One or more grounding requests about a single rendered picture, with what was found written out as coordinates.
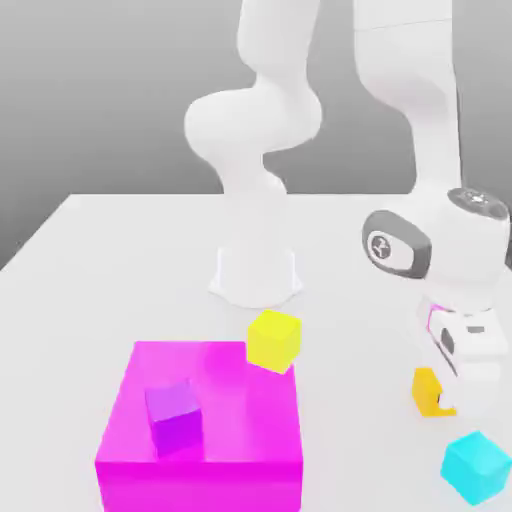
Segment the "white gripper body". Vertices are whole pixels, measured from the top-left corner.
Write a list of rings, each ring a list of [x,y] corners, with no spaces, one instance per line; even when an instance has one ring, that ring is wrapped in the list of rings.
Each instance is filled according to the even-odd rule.
[[[440,385],[434,405],[460,416],[485,414],[502,368],[502,327],[495,310],[469,314],[422,300],[418,334],[426,366]]]

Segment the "small orange cube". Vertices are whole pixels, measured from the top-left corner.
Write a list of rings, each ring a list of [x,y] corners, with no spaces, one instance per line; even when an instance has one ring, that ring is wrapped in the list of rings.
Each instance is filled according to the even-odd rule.
[[[423,417],[455,416],[454,408],[439,405],[442,386],[433,370],[428,367],[416,368],[412,382],[412,398]]]

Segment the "small cyan cube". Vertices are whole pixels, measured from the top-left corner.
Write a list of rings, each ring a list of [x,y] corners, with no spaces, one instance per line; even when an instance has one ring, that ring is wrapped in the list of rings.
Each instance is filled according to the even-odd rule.
[[[497,496],[512,469],[512,457],[481,431],[450,442],[440,474],[470,505],[477,506]]]

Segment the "small yellow cube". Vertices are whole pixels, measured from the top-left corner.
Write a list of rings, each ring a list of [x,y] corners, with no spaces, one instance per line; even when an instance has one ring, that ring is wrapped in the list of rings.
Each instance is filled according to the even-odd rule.
[[[274,373],[285,374],[299,354],[301,333],[299,318],[264,310],[248,327],[247,360]]]

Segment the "small purple cube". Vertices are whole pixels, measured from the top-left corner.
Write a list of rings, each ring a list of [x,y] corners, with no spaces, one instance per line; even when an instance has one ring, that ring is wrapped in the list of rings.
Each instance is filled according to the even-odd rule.
[[[151,439],[159,457],[203,442],[202,409],[189,379],[146,388],[144,399]]]

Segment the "large magenta box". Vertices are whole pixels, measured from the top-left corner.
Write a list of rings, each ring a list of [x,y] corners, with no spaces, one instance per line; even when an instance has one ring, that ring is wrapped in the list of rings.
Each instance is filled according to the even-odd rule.
[[[181,380],[199,400],[203,441],[159,457],[145,392]],[[242,341],[138,341],[95,468],[104,512],[300,512],[295,374],[248,363]]]

